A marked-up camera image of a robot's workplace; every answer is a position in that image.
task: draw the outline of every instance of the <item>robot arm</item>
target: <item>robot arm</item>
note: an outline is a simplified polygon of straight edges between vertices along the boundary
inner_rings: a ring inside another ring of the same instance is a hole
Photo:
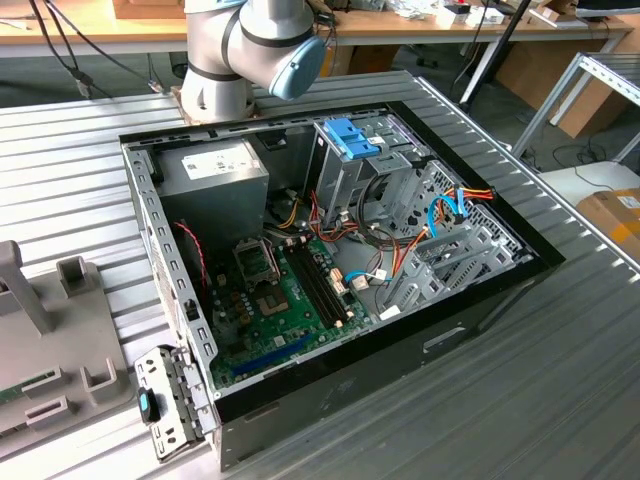
[[[249,115],[249,82],[292,100],[320,73],[325,45],[305,0],[187,0],[185,13],[189,71],[181,98],[195,120]]]

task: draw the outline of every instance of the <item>metal shelf frame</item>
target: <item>metal shelf frame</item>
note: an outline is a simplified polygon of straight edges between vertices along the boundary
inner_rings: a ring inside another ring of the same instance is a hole
[[[544,126],[551,109],[581,72],[584,72],[582,77],[550,120],[552,125],[560,123],[591,77],[597,78],[629,101],[640,106],[639,53],[578,53],[513,147],[514,157],[519,158],[526,151],[531,140]],[[640,132],[612,161],[622,162],[638,144],[640,144]]]

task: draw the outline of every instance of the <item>green motherboard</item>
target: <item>green motherboard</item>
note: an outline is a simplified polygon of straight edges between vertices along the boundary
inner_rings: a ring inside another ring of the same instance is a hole
[[[52,377],[53,375],[53,372],[42,373],[17,385],[13,385],[9,388],[5,388],[4,390],[0,390],[0,405],[4,405],[5,403],[9,403],[23,397],[24,393],[22,393],[22,389],[24,387],[28,387],[29,385],[45,380],[49,377]]]
[[[305,254],[313,258],[320,278],[307,278],[306,290],[291,264],[290,252],[283,247],[274,250],[274,260],[280,271],[280,280],[262,283],[247,289],[233,258],[216,265],[214,280],[214,308],[219,320],[212,322],[212,331],[220,352],[211,363],[216,385],[228,387],[250,375],[284,363],[295,356],[313,351],[334,340],[361,331],[371,320],[362,304],[350,293],[334,295],[348,318],[328,324],[326,315],[314,308],[308,292],[316,290],[320,282],[327,287],[333,267],[331,257],[322,241],[314,238],[304,246]],[[316,307],[324,306],[315,303]]]

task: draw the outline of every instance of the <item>metal bracket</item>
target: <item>metal bracket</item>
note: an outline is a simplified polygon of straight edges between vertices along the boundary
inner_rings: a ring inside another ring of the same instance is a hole
[[[138,406],[160,462],[202,442],[218,426],[202,376],[195,365],[185,363],[185,355],[180,349],[157,347],[134,363],[141,385]]]

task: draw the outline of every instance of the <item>circuit board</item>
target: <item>circuit board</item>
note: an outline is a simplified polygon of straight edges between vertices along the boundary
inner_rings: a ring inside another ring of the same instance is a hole
[[[0,405],[4,405],[5,403],[12,402],[24,396],[22,393],[22,389],[24,387],[28,387],[34,383],[45,380],[53,375],[53,372],[42,373],[33,378],[25,380],[24,382],[19,383],[18,385],[14,385],[9,388],[5,388],[4,390],[0,390]]]
[[[322,241],[313,239],[307,246],[318,266],[326,276],[333,266],[331,257]],[[297,355],[313,351],[334,340],[361,331],[371,324],[365,308],[351,295],[340,298],[344,309],[353,316],[340,327],[326,326],[313,302],[301,287],[294,268],[286,258],[282,247],[275,249],[275,261],[280,270],[277,285],[261,284],[254,290],[247,289],[233,258],[217,266],[225,279],[215,285],[214,305],[221,317],[213,322],[212,331],[219,347],[219,354],[211,363],[215,384],[228,387],[250,375],[284,363]],[[262,302],[260,289],[276,291],[273,312],[263,312],[270,307]],[[284,308],[275,311],[278,303]]]

